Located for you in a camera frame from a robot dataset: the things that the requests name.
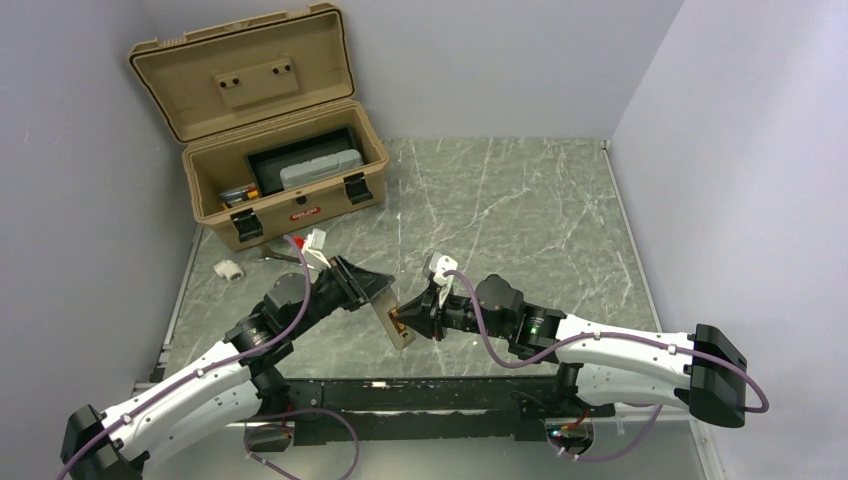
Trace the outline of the white remote control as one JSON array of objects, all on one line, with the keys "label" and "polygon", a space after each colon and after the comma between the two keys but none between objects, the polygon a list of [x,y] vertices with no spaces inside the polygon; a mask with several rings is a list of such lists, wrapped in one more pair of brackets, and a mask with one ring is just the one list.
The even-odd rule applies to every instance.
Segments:
[{"label": "white remote control", "polygon": [[398,320],[398,298],[391,287],[378,294],[371,306],[396,350],[404,350],[416,340],[417,334]]}]

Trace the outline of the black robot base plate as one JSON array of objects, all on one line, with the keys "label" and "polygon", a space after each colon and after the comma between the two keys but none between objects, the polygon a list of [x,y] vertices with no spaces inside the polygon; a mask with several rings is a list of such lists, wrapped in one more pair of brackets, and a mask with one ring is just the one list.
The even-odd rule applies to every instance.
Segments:
[{"label": "black robot base plate", "polygon": [[553,375],[297,379],[252,422],[287,424],[296,446],[361,441],[508,437],[541,441],[543,427],[611,418],[612,405],[579,406]]}]

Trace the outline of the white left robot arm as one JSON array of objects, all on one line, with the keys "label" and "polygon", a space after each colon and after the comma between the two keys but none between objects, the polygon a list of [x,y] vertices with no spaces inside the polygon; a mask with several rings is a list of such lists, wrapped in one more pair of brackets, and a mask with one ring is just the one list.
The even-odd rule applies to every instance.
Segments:
[{"label": "white left robot arm", "polygon": [[293,342],[337,309],[355,311],[395,278],[341,256],[318,273],[301,271],[274,286],[194,363],[119,405],[86,405],[68,419],[59,478],[139,479],[158,447],[204,436],[230,422],[272,420],[294,406],[277,368]]}]

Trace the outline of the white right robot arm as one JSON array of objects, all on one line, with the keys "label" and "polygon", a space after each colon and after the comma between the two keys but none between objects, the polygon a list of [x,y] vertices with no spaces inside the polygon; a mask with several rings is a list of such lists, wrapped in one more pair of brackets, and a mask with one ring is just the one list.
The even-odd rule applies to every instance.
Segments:
[{"label": "white right robot arm", "polygon": [[649,332],[592,322],[529,303],[521,291],[491,274],[468,295],[431,282],[413,300],[394,307],[391,320],[435,340],[448,330],[478,334],[489,345],[504,340],[522,368],[558,367],[551,401],[574,415],[615,403],[663,405],[725,428],[740,428],[746,404],[747,360],[719,328],[692,333]]}]

